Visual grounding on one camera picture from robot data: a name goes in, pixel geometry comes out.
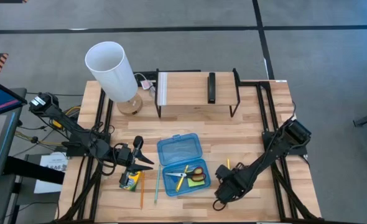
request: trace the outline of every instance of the gray carpet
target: gray carpet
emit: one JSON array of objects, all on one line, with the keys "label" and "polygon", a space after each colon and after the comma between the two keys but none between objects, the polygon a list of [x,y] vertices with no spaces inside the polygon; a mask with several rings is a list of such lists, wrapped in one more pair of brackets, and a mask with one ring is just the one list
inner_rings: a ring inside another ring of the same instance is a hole
[{"label": "gray carpet", "polygon": [[[367,25],[363,1],[259,0],[259,7],[264,26]],[[0,4],[0,29],[7,30],[255,25],[253,4],[245,0]],[[266,39],[275,78],[288,80],[298,119],[313,133],[309,162],[323,217],[367,223],[367,125],[352,124],[367,114],[367,30],[266,31]],[[267,78],[256,30],[0,34],[0,52],[9,53],[0,83],[80,94],[85,82],[93,80],[84,65],[85,53],[105,40],[122,44],[137,71],[236,67],[242,79]],[[81,102],[81,97],[60,99],[62,108]],[[27,110],[21,120],[26,126],[41,125]],[[62,138],[54,134],[51,140]],[[29,145],[15,139],[11,154]],[[45,152],[40,147],[30,151]],[[33,206],[19,214],[18,223],[46,222],[54,212],[53,206]]]}]

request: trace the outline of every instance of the blue pen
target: blue pen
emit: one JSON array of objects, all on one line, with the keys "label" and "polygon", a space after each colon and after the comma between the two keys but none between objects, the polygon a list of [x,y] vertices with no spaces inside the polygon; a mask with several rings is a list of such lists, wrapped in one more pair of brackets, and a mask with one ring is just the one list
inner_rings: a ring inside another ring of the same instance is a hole
[{"label": "blue pen", "polygon": [[159,179],[160,179],[160,164],[159,171],[157,171],[156,194],[154,195],[154,204],[157,204],[157,194],[159,193]]}]

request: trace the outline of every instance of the transparent blue container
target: transparent blue container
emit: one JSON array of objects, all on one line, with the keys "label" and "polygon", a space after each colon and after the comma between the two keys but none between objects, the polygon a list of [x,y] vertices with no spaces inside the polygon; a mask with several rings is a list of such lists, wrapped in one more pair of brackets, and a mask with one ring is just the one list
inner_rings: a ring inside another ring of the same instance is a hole
[{"label": "transparent blue container", "polygon": [[[163,168],[163,181],[165,192],[168,196],[177,196],[187,194],[195,190],[207,188],[211,185],[210,175],[208,173],[206,162],[201,159],[203,155],[202,146],[198,140],[197,134],[175,135],[172,138],[161,140],[157,143],[157,152],[159,153],[160,163]],[[205,184],[196,187],[189,187],[188,180],[185,178],[181,188],[176,192],[175,188],[180,177],[166,175],[166,173],[183,173],[186,165],[189,165],[188,171],[196,167],[202,167],[206,175]]]}]

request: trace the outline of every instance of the scissors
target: scissors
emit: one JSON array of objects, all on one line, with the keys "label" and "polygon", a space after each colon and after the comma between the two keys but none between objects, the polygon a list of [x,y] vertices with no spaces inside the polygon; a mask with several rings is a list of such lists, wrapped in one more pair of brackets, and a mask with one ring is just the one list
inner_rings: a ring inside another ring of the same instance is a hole
[{"label": "scissors", "polygon": [[199,182],[206,179],[206,175],[203,172],[203,168],[196,167],[193,171],[187,173],[166,173],[166,175],[172,175],[176,177],[191,178],[192,181]]}]

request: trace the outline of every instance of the green sticky note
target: green sticky note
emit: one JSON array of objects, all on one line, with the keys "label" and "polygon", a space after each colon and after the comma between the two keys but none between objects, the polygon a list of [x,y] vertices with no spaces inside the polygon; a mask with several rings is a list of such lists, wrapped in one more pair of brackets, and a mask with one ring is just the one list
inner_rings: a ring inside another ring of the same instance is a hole
[{"label": "green sticky note", "polygon": [[190,178],[188,178],[189,187],[196,187],[196,186],[203,185],[203,184],[205,184],[204,180],[202,180],[202,181],[192,181]]}]

